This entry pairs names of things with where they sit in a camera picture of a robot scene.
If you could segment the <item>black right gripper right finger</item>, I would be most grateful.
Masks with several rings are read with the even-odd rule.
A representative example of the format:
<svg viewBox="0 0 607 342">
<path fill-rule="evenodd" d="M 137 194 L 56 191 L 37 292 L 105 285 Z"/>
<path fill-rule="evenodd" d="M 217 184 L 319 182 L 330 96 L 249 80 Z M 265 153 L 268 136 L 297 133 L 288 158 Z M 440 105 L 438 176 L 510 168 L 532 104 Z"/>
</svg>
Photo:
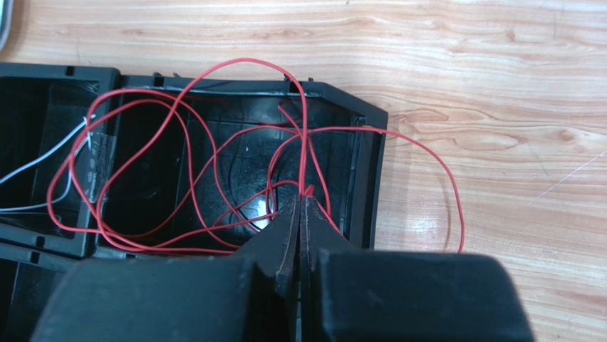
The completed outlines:
<svg viewBox="0 0 607 342">
<path fill-rule="evenodd" d="M 305 196 L 300 211 L 301 327 L 304 341 L 372 341 L 374 254 L 353 246 Z"/>
</svg>

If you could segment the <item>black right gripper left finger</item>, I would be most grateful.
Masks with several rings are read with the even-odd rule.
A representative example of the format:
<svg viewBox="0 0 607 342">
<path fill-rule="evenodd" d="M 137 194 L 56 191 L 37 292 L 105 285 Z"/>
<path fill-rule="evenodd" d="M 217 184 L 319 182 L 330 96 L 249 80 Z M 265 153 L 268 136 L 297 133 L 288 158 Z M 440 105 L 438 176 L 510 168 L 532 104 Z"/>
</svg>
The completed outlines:
<svg viewBox="0 0 607 342">
<path fill-rule="evenodd" d="M 295 341 L 301 200 L 286 199 L 275 218 L 228 260 L 228 341 Z"/>
</svg>

